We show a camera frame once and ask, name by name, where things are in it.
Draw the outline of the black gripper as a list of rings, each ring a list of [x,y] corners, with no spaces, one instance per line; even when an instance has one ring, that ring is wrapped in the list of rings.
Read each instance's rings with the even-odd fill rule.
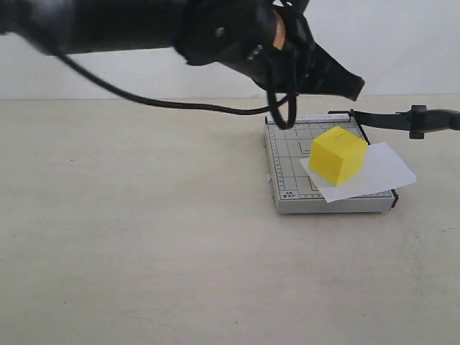
[[[252,81],[264,91],[321,94],[356,101],[365,81],[348,71],[315,40],[305,16],[309,1],[252,1]]]

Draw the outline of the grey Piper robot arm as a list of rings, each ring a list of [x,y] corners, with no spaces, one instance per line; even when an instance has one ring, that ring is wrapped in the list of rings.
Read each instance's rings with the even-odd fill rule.
[[[304,1],[3,1],[1,33],[65,54],[174,49],[265,91],[355,98],[362,79],[314,39]]]

